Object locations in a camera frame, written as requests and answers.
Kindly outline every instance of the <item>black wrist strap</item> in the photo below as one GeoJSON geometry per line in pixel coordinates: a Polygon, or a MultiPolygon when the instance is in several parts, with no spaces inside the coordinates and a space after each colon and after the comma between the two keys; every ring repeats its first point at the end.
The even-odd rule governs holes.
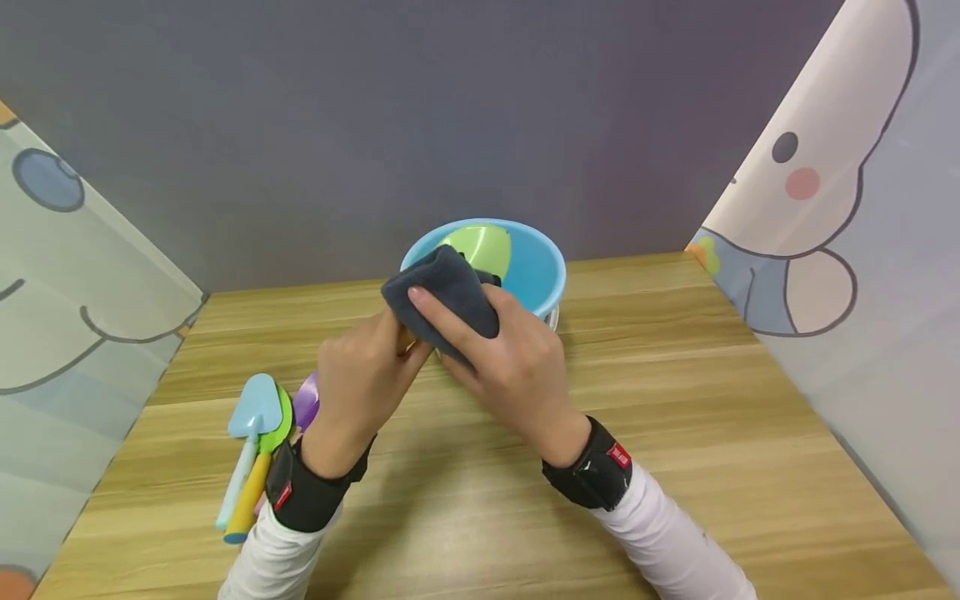
{"type": "Polygon", "coordinates": [[[281,444],[274,453],[266,486],[267,500],[274,509],[276,520],[288,529],[303,533],[325,528],[350,485],[363,479],[372,446],[373,441],[345,476],[323,479],[303,463],[301,440],[292,445],[281,444]]]}
{"type": "Polygon", "coordinates": [[[612,511],[627,492],[634,475],[634,463],[600,422],[590,420],[587,446],[568,468],[543,462],[543,476],[570,502],[589,509],[612,511]]]}

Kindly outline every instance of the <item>light blue bowl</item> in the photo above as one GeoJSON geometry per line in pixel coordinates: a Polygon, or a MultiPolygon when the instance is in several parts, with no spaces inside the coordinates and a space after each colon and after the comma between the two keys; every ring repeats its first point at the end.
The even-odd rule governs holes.
{"type": "Polygon", "coordinates": [[[454,229],[483,224],[497,225],[510,232],[510,269],[503,278],[503,289],[516,296],[524,308],[546,319],[560,305],[564,294],[566,263],[557,245],[528,225],[503,219],[464,219],[441,225],[407,251],[400,270],[428,255],[454,229]]]}

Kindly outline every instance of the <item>towel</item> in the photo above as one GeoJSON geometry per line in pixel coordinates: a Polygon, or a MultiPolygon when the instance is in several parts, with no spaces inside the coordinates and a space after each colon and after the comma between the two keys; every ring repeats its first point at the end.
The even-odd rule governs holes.
{"type": "Polygon", "coordinates": [[[492,339],[500,333],[500,320],[480,287],[482,283],[499,286],[501,282],[498,276],[473,269],[462,254],[444,244],[388,279],[380,293],[396,319],[415,337],[473,368],[466,356],[420,314],[407,290],[418,286],[427,290],[474,331],[492,339]]]}

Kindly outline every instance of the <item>wooden table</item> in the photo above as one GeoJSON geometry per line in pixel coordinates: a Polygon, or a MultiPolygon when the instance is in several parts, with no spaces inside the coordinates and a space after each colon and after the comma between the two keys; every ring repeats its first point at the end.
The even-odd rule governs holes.
{"type": "MultiPolygon", "coordinates": [[[[210,599],[213,528],[268,372],[380,307],[374,281],[214,295],[36,593],[210,599]]],[[[574,263],[561,311],[576,403],[744,567],[763,598],[951,598],[923,553],[687,255],[574,263]]],[[[310,598],[643,598],[617,544],[435,361],[373,447],[310,598]]]]}

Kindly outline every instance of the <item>pink cheek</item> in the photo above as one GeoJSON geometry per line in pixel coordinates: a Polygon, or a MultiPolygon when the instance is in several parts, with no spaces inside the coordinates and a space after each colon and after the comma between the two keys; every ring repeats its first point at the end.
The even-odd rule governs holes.
{"type": "Polygon", "coordinates": [[[786,195],[794,200],[807,200],[820,191],[820,174],[810,167],[801,167],[786,176],[786,195]]]}

